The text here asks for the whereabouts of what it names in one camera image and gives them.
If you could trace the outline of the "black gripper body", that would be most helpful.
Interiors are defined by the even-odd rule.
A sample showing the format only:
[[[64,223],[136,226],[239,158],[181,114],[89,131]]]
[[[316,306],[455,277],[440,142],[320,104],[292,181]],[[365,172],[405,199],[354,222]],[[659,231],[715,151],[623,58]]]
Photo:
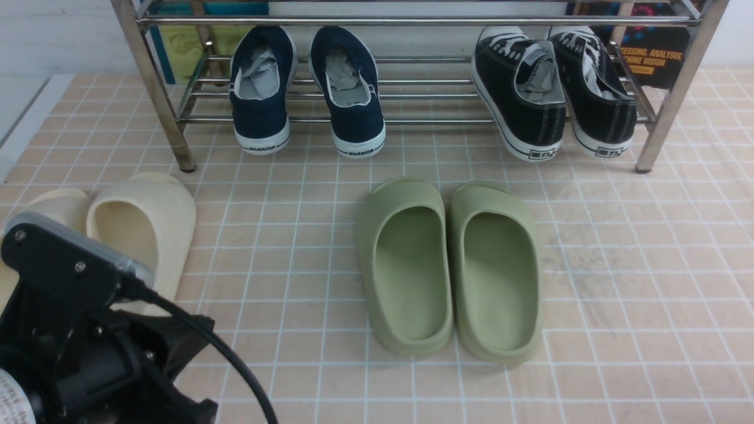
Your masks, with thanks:
[[[2,316],[3,423],[213,423],[175,379],[208,344],[177,317]]]

